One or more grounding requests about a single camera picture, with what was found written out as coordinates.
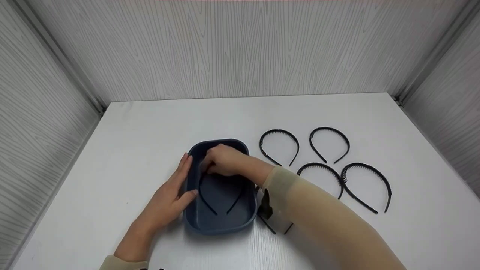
beige sleeve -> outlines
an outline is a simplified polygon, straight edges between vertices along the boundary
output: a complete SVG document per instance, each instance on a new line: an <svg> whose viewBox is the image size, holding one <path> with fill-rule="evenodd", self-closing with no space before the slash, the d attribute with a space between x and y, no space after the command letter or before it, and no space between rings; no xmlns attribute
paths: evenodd
<svg viewBox="0 0 480 270"><path fill-rule="evenodd" d="M108 255L100 266L99 270L140 270L146 269L148 262L126 262L113 255Z"/></svg>
<svg viewBox="0 0 480 270"><path fill-rule="evenodd" d="M265 189L271 207L328 248L341 269L405 269L374 228L323 189L282 167L273 169Z"/></svg>

hand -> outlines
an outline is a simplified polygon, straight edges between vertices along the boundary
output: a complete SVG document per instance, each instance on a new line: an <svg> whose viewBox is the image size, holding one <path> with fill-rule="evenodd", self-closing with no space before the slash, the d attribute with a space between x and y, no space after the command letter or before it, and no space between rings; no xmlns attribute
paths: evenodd
<svg viewBox="0 0 480 270"><path fill-rule="evenodd" d="M197 190L188 191L179 197L179 190L187 177L191 164L192 157L187 153L183 154L177 170L153 194L145 209L138 216L137 223L155 233L174 221L197 197Z"/></svg>
<svg viewBox="0 0 480 270"><path fill-rule="evenodd" d="M202 161L202 171L224 176L242 175L262 187L273 166L257 158L247 156L233 147L219 144L207 151Z"/></svg>
<svg viewBox="0 0 480 270"><path fill-rule="evenodd" d="M224 176L232 176L240 174L242 165L248 157L233 147L219 144L207 151L201 168L203 172L208 168L208 174L218 173Z"/></svg>
<svg viewBox="0 0 480 270"><path fill-rule="evenodd" d="M118 245L115 257L124 261L139 262L147 260L148 250L156 232L176 219L198 194L191 190L179 197L179 190L187 177L192 157L183 154L177 170L153 194L145 209L131 224Z"/></svg>

left hand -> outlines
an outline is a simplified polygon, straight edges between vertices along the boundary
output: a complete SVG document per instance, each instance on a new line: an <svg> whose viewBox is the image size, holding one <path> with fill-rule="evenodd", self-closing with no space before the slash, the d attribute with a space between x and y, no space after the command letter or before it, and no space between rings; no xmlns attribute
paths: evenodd
<svg viewBox="0 0 480 270"><path fill-rule="evenodd" d="M183 154L177 170L157 189L138 216L136 222L140 223L145 230L156 233L165 228L197 197L197 190L185 192L179 197L180 188L187 177L192 159L192 156L187 153Z"/></svg>
<svg viewBox="0 0 480 270"><path fill-rule="evenodd" d="M130 225L118 245L115 257L128 262L146 261L153 236L176 219L197 197L198 191L191 190L179 197L180 188L187 177L192 157L183 154L177 170L153 194L145 209Z"/></svg>

forearm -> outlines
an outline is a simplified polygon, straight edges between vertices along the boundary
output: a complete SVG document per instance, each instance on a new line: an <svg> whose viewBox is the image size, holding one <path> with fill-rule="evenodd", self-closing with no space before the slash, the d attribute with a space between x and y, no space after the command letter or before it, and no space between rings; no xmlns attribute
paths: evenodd
<svg viewBox="0 0 480 270"><path fill-rule="evenodd" d="M237 173L250 179L259 187L264 185L265 180L274 168L273 165L250 156L244 156L244 159L239 164Z"/></svg>
<svg viewBox="0 0 480 270"><path fill-rule="evenodd" d="M114 255L105 258L100 270L146 269L152 239L153 234L134 221L120 241Z"/></svg>
<svg viewBox="0 0 480 270"><path fill-rule="evenodd" d="M276 167L264 189L273 209L326 246L341 269L405 269L374 228L319 187Z"/></svg>
<svg viewBox="0 0 480 270"><path fill-rule="evenodd" d="M154 234L138 219L135 220L113 255L128 262L146 261Z"/></svg>

black headband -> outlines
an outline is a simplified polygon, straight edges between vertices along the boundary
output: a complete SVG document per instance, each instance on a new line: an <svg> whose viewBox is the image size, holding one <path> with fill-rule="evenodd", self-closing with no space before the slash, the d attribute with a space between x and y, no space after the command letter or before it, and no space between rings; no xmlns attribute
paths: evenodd
<svg viewBox="0 0 480 270"><path fill-rule="evenodd" d="M305 165L303 165L297 172L297 175L300 176L300 174L307 168L310 168L310 167L318 167L318 168L322 168L322 169L325 169L327 170L328 172L330 172L331 174L333 174L333 176L335 176L336 178L336 181L338 182L338 184L340 185L340 195L338 196L337 199L340 199L343 195L343 185L342 185L342 178L340 178L340 175L338 175L338 173L330 168L329 166L325 165L325 164L321 164L321 163L317 163L317 162L312 162L312 163L307 163Z"/></svg>
<svg viewBox="0 0 480 270"><path fill-rule="evenodd" d="M338 135L340 135L342 137L342 139L345 141L345 143L347 144L347 151L345 152L345 154L343 154L343 156L341 156L339 159L337 159L333 164L336 164L337 162L339 162L344 156L346 156L348 154L348 152L350 151L350 142L348 141L347 139L347 136L345 136L343 133L341 133L339 130L335 129L335 128L332 128L332 127L327 127L327 126L323 126L323 127L317 127L316 129L314 129L312 131L312 133L310 133L310 138L309 138L309 141L310 141L310 146L312 147L312 149L315 151L315 153L323 160L323 162L325 163L328 163L327 160L325 158L323 158L322 155L320 155L320 153L317 151L317 149L315 148L315 146L313 146L313 142L312 142L312 139L313 139L313 135L315 135L315 133L317 131L320 131L320 130L328 130L328 131L333 131L335 133L337 133Z"/></svg>
<svg viewBox="0 0 480 270"><path fill-rule="evenodd" d="M273 133L282 133L282 134L285 134L287 135L288 137L290 137L296 144L297 144L297 153L295 154L295 156L293 157L292 159L292 162L290 162L290 165L289 166L292 166L292 163L293 161L295 160L295 158L297 157L297 155L299 154L299 151L300 151L300 143L299 141L297 140L297 138L290 132L286 131L286 130L283 130L283 129L272 129L272 130L269 130L267 132L265 132L262 137L260 137L260 151L262 152L262 154L268 158L271 162L275 163L276 165L282 167L282 164L278 163L277 161L275 161L273 158L271 158L267 153L265 153L264 149L262 148L262 145L264 144L264 139L267 135L270 135L270 134L273 134Z"/></svg>
<svg viewBox="0 0 480 270"><path fill-rule="evenodd" d="M363 164L363 163L352 163L352 164L349 164L349 165L345 166L345 168L343 168L343 170L342 170L341 177L342 177L342 183L343 183L343 186L345 188L345 191L352 198L354 198L356 201L358 201L361 205L363 205L365 208L367 208L368 210L372 211L375 214L378 214L378 212L375 209L368 206L362 200L360 200L357 196L355 196L347 187L347 184L346 184L347 183L347 171L352 167L360 167L360 168L365 168L367 170L370 170L373 173L375 173L378 176L378 178L380 178L385 183L385 185L387 187L387 192L388 192L388 201L387 201L387 206L385 207L385 213L386 213L387 210L388 210L388 206L390 205L390 200L392 199L392 189L390 188L390 184L388 183L385 176L381 172L379 172L377 169L375 169L374 167L372 167L370 165L367 165L367 164Z"/></svg>

